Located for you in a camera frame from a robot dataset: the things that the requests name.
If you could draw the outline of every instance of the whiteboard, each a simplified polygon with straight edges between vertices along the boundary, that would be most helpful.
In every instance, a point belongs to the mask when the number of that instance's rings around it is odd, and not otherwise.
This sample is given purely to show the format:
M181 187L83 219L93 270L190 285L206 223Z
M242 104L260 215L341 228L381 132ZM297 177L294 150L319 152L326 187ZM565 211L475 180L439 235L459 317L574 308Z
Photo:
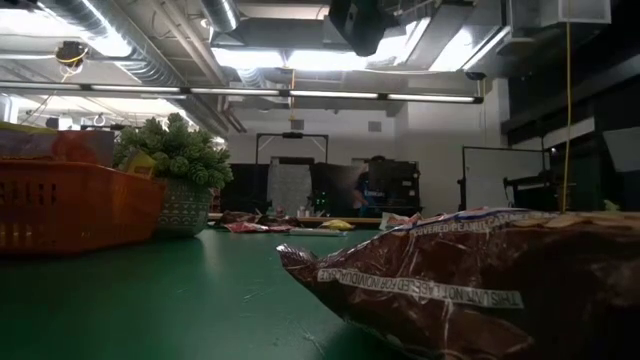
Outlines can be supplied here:
M514 149L465 148L467 209L507 207L513 191L505 193L503 179L536 176L549 169L549 154Z

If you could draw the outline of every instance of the ductwork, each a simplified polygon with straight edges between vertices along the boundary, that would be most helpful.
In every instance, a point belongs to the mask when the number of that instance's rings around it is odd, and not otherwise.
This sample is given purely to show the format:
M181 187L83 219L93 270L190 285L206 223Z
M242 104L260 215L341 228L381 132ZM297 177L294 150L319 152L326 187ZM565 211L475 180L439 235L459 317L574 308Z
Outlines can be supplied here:
M227 33L240 24L240 11L233 0L200 0L210 26Z
M238 77L249 88L266 88L267 80L260 69L237 69Z
M117 65L142 84L187 85L113 0L40 0L39 6L50 15L77 27L81 37L103 55L126 56L135 60ZM200 97L188 96L186 99L170 101L184 109L198 126L208 131L222 135L229 130L224 120Z

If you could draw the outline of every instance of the orange plastic basket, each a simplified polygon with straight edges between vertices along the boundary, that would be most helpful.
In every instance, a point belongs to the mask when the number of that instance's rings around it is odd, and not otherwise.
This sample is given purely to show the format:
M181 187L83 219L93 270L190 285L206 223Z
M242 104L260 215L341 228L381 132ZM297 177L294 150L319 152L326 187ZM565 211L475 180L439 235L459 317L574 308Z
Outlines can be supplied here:
M164 189L97 165L0 161L0 254L74 254L145 241Z

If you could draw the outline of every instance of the person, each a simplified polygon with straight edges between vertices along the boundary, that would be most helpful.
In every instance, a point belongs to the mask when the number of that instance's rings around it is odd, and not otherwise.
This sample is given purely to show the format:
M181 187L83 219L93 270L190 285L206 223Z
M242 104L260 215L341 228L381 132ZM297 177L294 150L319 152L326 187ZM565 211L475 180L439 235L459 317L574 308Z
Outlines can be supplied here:
M369 160L369 164L372 162L381 162L387 160L382 155L376 155ZM377 191L369 187L369 165L365 165L362 169L362 173L358 176L358 181L353 189L354 209L357 211L359 217L366 216L379 216L378 211L375 210L376 204L383 204L386 198L386 194L382 191Z

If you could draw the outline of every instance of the ceiling light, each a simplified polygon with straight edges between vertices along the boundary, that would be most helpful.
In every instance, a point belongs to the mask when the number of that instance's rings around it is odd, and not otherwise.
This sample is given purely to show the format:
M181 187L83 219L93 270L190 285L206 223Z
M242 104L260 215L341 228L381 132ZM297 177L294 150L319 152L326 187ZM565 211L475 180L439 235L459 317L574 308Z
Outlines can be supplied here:
M511 27L505 26L502 30L500 30L500 32L493 39L491 39L491 41L489 41L485 46L483 46L482 49L480 49L480 51L478 51L475 55L473 55L473 57L471 57L471 59L469 59L469 61L467 61L462 66L462 69L465 71L469 70L473 65L475 65L478 61L480 61L480 59L482 59L485 55L487 55L487 53L494 46L496 46L505 36L507 36L509 32L511 32Z
M213 54L222 66L234 69L284 67L284 59L277 50L230 50L212 48Z
M473 55L473 36L463 27L449 41L429 71L456 71Z
M96 91L120 91L134 93L173 93L179 94L180 88L177 87L161 87L161 86L126 86L126 85L93 85Z
M311 90L291 90L291 96L300 97L323 97L323 98L343 98L343 99L377 99L377 93L357 93L347 91L311 91Z
M225 89L225 88L193 88L191 92L194 94L211 94L211 95L246 95L246 96L278 96L278 90L270 89Z
M37 90L80 90L77 84L0 81L0 88Z
M295 50L287 61L287 66L308 71L350 71L367 67L367 58L354 52L327 50Z
M389 94L387 99L399 101L453 102L469 104L477 102L477 98L472 96L449 95Z

